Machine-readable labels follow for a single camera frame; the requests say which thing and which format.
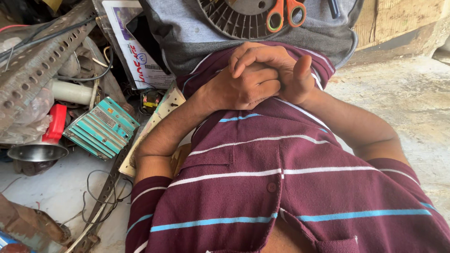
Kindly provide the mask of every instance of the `metal bracket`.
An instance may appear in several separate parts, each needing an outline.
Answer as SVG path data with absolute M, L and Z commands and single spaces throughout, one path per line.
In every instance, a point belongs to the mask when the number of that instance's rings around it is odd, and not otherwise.
M 137 115 L 136 115 L 135 119 L 139 123 L 142 123 L 142 115 L 140 113 L 136 113 L 136 114 Z M 111 193 L 111 191 L 113 190 L 114 182 L 116 182 L 116 180 L 120 177 L 120 174 L 121 174 L 119 172 L 120 165 L 122 164 L 124 158 L 127 156 L 128 152 L 130 151 L 131 146 L 136 138 L 138 130 L 139 130 L 139 128 L 137 127 L 134 131 L 133 136 L 130 138 L 130 141 L 128 142 L 128 144 L 126 144 L 125 147 L 117 155 L 116 161 L 114 162 L 112 169 L 110 171 L 110 174 L 113 177 L 108 176 L 108 178 L 106 179 L 106 182 L 103 186 L 103 189 L 100 192 L 98 199 L 106 199 L 109 196 L 109 194 Z M 92 222 L 95 215 L 99 212 L 101 205 L 102 205 L 102 203 L 100 203 L 100 202 L 95 203 L 95 206 L 92 209 L 92 212 L 90 213 L 90 216 L 88 219 L 89 222 Z M 73 252 L 74 253 L 85 253 L 85 252 L 91 250 L 96 244 L 98 244 L 98 242 L 96 240 L 92 240 L 92 238 L 97 238 L 97 237 L 92 237 L 93 235 L 95 235 L 95 233 L 94 233 L 94 230 L 92 229 L 89 233 L 87 233 L 80 240 L 80 243 L 74 248 Z
M 96 15 L 91 1 L 84 0 L 35 39 L 58 32 Z M 56 74 L 96 26 L 91 21 L 14 56 L 6 72 L 0 70 L 0 131 L 6 130 Z

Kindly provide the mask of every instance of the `printed label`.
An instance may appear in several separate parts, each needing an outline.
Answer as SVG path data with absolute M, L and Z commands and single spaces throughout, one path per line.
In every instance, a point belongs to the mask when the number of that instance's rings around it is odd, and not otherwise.
M 92 110 L 92 114 L 97 116 L 101 121 L 107 124 L 110 128 L 113 128 L 116 122 L 110 118 L 104 111 L 99 109 L 98 107 Z

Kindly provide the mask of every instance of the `hand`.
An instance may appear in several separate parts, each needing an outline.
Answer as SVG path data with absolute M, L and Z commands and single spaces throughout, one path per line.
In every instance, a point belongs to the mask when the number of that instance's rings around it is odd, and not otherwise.
M 251 110 L 278 94 L 278 72 L 262 63 L 249 64 L 237 78 L 226 67 L 196 93 L 211 111 Z
M 265 63 L 279 72 L 281 90 L 278 97 L 292 104 L 303 103 L 314 89 L 311 75 L 311 56 L 295 61 L 282 46 L 265 46 L 245 42 L 231 55 L 229 69 L 233 78 L 239 77 L 254 62 Z

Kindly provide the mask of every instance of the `finger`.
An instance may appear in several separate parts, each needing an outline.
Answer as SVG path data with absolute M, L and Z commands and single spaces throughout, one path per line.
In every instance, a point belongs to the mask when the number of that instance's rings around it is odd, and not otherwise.
M 247 110 L 255 108 L 259 103 L 269 97 L 277 96 L 280 89 L 278 80 L 269 80 L 261 83 L 258 87 L 251 91 L 252 100 L 249 102 Z
M 264 68 L 242 76 L 243 82 L 248 85 L 257 85 L 268 80 L 278 78 L 278 71 L 273 68 Z
M 247 49 L 237 60 L 231 76 L 233 78 L 239 77 L 244 69 L 253 62 L 265 63 L 277 69 L 294 66 L 295 64 L 295 60 L 288 55 L 286 49 L 282 46 L 252 47 Z
M 228 65 L 230 66 L 230 69 L 229 69 L 230 72 L 233 71 L 234 65 L 236 64 L 238 59 L 245 53 L 245 51 L 247 51 L 247 49 L 249 49 L 251 47 L 259 47 L 259 46 L 265 46 L 265 45 L 256 43 L 256 42 L 246 41 L 242 45 L 240 45 L 238 48 L 236 48 L 234 50 L 233 54 L 228 59 Z
M 280 90 L 281 83 L 278 80 L 268 80 L 262 82 L 255 87 L 256 100 L 266 99 L 272 96 L 276 96 Z
M 310 80 L 311 75 L 311 62 L 312 58 L 310 55 L 304 55 L 298 59 L 294 66 L 294 79 L 297 82 L 303 82 Z

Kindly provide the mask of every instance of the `red wire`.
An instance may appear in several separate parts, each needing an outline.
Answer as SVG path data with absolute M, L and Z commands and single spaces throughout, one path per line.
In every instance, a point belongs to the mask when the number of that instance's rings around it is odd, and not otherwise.
M 5 26 L 3 28 L 0 28 L 0 32 L 3 32 L 3 30 L 6 30 L 6 29 L 11 28 L 11 27 L 27 27 L 27 26 L 28 25 L 10 25 L 10 26 Z

